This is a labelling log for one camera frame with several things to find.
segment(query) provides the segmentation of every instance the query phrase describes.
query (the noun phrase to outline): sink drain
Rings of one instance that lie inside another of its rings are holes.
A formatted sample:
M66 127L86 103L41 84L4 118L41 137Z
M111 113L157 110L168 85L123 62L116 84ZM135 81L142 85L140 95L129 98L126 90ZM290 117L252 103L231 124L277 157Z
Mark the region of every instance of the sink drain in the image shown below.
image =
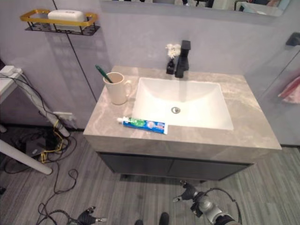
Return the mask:
M178 108L178 107L172 107L171 108L171 112L174 113L174 114L178 114L178 113L180 113L180 108Z

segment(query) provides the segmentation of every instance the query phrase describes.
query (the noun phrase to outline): faucet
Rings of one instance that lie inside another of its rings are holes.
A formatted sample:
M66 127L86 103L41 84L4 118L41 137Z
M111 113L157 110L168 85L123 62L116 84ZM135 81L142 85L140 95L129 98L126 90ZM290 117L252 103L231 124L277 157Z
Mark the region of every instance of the faucet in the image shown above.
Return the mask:
M183 78L183 72L189 69L188 51L191 50L191 42L183 40L181 43L181 52L178 58L175 77Z

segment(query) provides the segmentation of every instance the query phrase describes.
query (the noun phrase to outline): white soap bar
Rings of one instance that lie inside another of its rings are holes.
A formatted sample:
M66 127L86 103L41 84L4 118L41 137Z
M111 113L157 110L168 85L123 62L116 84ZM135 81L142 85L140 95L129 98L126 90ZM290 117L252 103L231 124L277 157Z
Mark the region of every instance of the white soap bar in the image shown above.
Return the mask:
M52 20L67 20L67 21L76 21L76 22L85 22L86 17L84 16L84 13L81 11L76 10L54 10L50 13L48 13L48 19ZM73 30L80 32L80 28L78 26L72 26L72 25L61 25L61 24L55 24L56 28L59 30Z

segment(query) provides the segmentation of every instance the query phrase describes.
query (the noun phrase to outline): marble countertop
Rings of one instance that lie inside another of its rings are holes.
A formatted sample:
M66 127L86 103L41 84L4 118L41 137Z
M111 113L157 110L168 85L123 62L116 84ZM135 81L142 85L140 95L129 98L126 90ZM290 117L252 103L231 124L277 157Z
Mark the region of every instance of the marble countertop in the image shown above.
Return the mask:
M164 70L150 68L114 66L112 71L120 72L131 80L133 92L126 103L114 105L110 102L107 89L103 89L84 131L88 141L98 151L252 162L269 152L281 150L242 75L187 71L182 78L220 84L233 130L169 125L168 134L162 135L124 127L117 122L117 118L131 116L139 77L179 78L166 74Z

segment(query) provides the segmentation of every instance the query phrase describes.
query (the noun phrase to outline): wall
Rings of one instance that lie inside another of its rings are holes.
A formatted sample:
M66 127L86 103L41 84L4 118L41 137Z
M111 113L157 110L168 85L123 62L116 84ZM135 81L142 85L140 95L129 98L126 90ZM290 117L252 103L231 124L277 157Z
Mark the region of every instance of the wall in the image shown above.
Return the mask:
M285 46L300 30L298 0L281 17L115 1L101 8L113 65L165 68L166 44L186 39L191 71L243 74L257 98L299 50Z
M56 3L58 8L85 11L73 1L66 5L60 5L60 1ZM34 8L55 9L51 0L0 1L0 58L7 65L22 68L53 111L74 113L78 127L85 128L103 88L102 78L94 65L111 70L103 32L100 29L92 37L69 35L83 74L66 34L24 30L28 25L20 21L19 16ZM90 11L99 13L99 7L91 6ZM49 124L37 115L32 104L20 102L27 100L17 90L5 100L1 105L2 123Z

